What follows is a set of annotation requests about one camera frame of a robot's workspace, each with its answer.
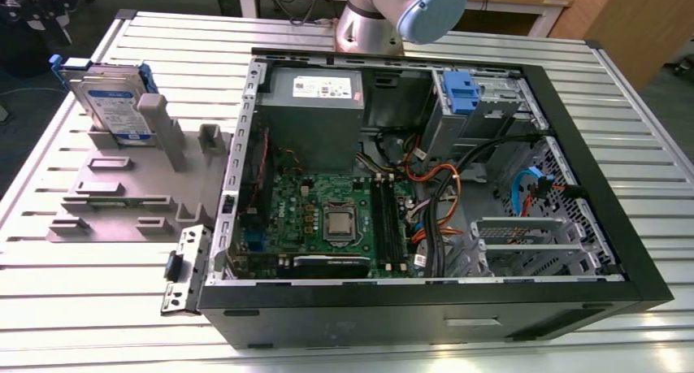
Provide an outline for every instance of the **label sticker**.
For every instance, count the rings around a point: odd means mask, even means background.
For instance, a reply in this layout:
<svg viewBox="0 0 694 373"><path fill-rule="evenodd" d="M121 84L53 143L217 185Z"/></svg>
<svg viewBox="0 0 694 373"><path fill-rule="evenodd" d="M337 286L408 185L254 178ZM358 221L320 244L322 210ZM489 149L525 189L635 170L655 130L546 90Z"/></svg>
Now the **label sticker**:
<svg viewBox="0 0 694 373"><path fill-rule="evenodd" d="M352 98L350 78L298 76L294 78L293 96L297 98Z"/></svg>
<svg viewBox="0 0 694 373"><path fill-rule="evenodd" d="M413 154L414 156L417 156L420 158L420 160L425 160L426 158L426 152L424 150L420 149L420 147L417 147L414 150L413 150Z"/></svg>
<svg viewBox="0 0 694 373"><path fill-rule="evenodd" d="M143 144L153 137L149 123L137 110L130 91L89 91L93 106L109 130L125 144Z"/></svg>
<svg viewBox="0 0 694 373"><path fill-rule="evenodd" d="M417 267L426 267L426 256L421 254L414 255L414 265Z"/></svg>

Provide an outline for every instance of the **aluminum table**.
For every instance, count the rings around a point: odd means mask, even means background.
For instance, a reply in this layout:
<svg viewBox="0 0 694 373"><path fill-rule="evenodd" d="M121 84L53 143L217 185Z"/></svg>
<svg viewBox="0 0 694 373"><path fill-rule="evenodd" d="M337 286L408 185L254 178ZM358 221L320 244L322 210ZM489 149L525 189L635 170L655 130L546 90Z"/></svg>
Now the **aluminum table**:
<svg viewBox="0 0 694 373"><path fill-rule="evenodd" d="M254 46L333 49L328 26L139 12L93 60L147 60L185 129L235 128ZM601 49L584 41L452 33L408 56L538 64L622 201L676 300L557 340L234 350L205 317L159 317L171 243L45 240L93 146L69 95L0 202L0 366L67 371L694 371L694 168Z"/></svg>

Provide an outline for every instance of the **expansion slot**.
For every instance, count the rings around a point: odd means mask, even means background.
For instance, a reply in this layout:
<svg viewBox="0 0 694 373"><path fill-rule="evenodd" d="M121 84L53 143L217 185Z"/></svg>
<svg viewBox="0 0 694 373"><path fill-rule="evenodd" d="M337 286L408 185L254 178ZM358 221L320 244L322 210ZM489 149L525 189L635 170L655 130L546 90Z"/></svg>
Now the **expansion slot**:
<svg viewBox="0 0 694 373"><path fill-rule="evenodd" d="M393 180L378 177L372 180L372 217L377 260L388 271L408 270L404 258L401 223L398 221L398 202Z"/></svg>

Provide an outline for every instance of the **cpu socket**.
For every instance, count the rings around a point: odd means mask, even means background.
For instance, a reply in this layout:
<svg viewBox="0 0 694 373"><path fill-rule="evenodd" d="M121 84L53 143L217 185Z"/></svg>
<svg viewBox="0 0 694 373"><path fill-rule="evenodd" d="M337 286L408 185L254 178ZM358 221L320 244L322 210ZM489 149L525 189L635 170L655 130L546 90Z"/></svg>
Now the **cpu socket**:
<svg viewBox="0 0 694 373"><path fill-rule="evenodd" d="M329 202L324 206L324 240L336 247L346 247L357 240L356 205Z"/></svg>

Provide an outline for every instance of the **green circuit board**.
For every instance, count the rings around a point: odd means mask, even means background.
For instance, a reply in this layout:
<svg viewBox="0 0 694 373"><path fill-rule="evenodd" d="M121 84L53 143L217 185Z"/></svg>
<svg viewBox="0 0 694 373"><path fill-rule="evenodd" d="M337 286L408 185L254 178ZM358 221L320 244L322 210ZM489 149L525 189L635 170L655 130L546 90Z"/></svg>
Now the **green circuit board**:
<svg viewBox="0 0 694 373"><path fill-rule="evenodd" d="M372 278L404 278L413 275L413 259L405 247L405 217L400 231L408 269L386 270L378 266L370 185L372 178L368 177L292 174L275 177L263 252L250 256L253 278L275 278L275 260L283 254L357 254L372 259ZM396 182L394 191L401 210L413 198L413 186L408 181ZM344 204L354 212L356 240L350 243L336 244L325 239L325 212L336 204Z"/></svg>

